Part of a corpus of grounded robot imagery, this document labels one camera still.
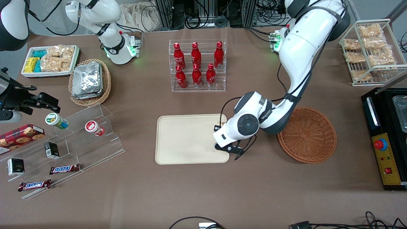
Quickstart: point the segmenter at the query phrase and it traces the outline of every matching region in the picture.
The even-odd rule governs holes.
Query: brown wicker basket
[[[103,90],[104,93],[102,96],[100,97],[95,97],[95,98],[90,98],[90,99],[75,99],[73,96],[71,96],[71,100],[81,106],[93,106],[95,104],[98,103],[103,103],[107,97],[109,96],[110,93],[110,88],[112,87],[112,80],[110,77],[110,72],[106,66],[105,63],[103,63],[103,61],[98,60],[98,59],[87,59],[81,63],[78,64],[79,65],[85,65],[88,64],[90,62],[98,62],[99,64],[102,65],[102,77],[103,77]],[[71,75],[69,76],[69,84],[68,84],[68,90],[69,92],[72,94],[72,81],[73,81],[73,72],[71,73]]]
[[[331,122],[312,108],[294,109],[278,141],[288,155],[304,163],[320,163],[335,151],[337,136]]]

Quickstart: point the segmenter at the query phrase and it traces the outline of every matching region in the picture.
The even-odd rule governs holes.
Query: red bottle
[[[198,43],[196,43],[196,42],[192,43],[191,56],[192,56],[192,64],[198,65],[198,69],[201,69],[201,61],[202,61],[201,51],[199,51]]]
[[[200,88],[202,87],[202,74],[199,70],[197,64],[193,65],[194,71],[192,72],[192,80],[194,81],[194,87]]]
[[[185,69],[185,58],[184,53],[179,48],[179,43],[174,43],[174,59],[177,65],[181,66],[182,70]]]
[[[177,83],[181,88],[186,88],[188,86],[188,82],[186,81],[185,73],[182,71],[181,66],[177,65],[175,69],[177,70],[177,73],[175,74],[175,77],[177,78]]]
[[[218,41],[218,43],[216,43],[216,50],[215,50],[215,68],[219,69],[219,68],[223,68],[223,56],[225,55],[224,51],[223,51],[223,43],[221,41]]]
[[[208,70],[206,71],[206,82],[208,83],[208,87],[213,88],[215,87],[215,76],[216,72],[213,69],[213,64],[208,64]]]

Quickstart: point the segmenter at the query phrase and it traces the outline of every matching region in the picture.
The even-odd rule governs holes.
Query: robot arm
[[[125,64],[137,55],[134,36],[120,34],[114,25],[122,15],[115,0],[71,1],[65,11],[72,22],[80,17],[79,24],[98,36],[113,63]]]
[[[298,2],[303,5],[294,7],[294,10],[290,8]],[[250,138],[259,128],[267,134],[281,132],[310,80],[314,56],[327,40],[339,37],[350,23],[341,0],[308,0],[308,3],[285,0],[285,4],[288,12],[290,9],[295,12],[292,17],[297,18],[291,30],[280,30],[283,41],[279,55],[291,86],[278,105],[257,92],[246,93],[236,104],[234,116],[213,134],[218,149],[227,151],[225,146]]]
[[[28,39],[28,8],[30,0],[0,1],[0,51],[22,48]],[[44,92],[29,93],[34,86],[26,87],[7,75],[7,68],[0,71],[0,123],[18,122],[24,112],[33,113],[31,107],[46,108],[59,113],[58,100]]]

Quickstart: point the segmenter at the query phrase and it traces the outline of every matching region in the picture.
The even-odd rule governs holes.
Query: brown table
[[[228,41],[226,92],[173,93],[168,72],[169,39]],[[279,58],[267,43],[244,29],[202,29],[146,33],[140,57],[113,64],[99,49],[94,35],[43,37],[33,35],[28,46],[75,44],[81,61],[103,60],[112,74],[111,95],[104,105],[113,112],[113,130],[124,154],[30,200],[7,176],[0,176],[2,228],[168,228],[186,216],[205,216],[229,229],[287,228],[314,223],[363,223],[365,211],[393,222],[405,216],[407,194],[382,190],[360,96],[371,87],[352,87],[337,42],[325,48],[299,106],[324,113],[338,135],[335,153],[327,161],[308,165],[288,156],[276,136],[259,131],[256,144],[239,160],[222,164],[158,165],[155,160],[157,119],[162,115],[219,113],[232,97],[256,90],[273,99],[284,91],[276,79]],[[289,85],[287,74],[281,76]],[[69,99],[68,78],[26,79],[59,99],[66,117],[84,107]],[[225,109],[232,116],[234,103]],[[44,126],[48,110],[35,109],[18,124]],[[201,220],[176,228],[197,228]]]

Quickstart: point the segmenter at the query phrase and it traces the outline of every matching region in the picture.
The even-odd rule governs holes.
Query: cookie box
[[[44,129],[33,124],[27,124],[5,134],[0,134],[0,155],[41,139],[44,136]]]
[[[74,67],[77,64],[78,56],[79,56],[79,47],[76,45],[65,45],[68,47],[74,47],[74,54],[72,57],[71,65],[68,71],[61,71],[61,72],[40,72],[40,73],[26,73],[24,72],[24,67],[27,64],[28,58],[33,57],[34,51],[38,50],[46,50],[52,46],[43,46],[43,47],[32,47],[28,50],[26,59],[24,61],[21,74],[27,78],[50,78],[50,77],[62,77],[62,76],[69,76],[71,72],[73,72]]]

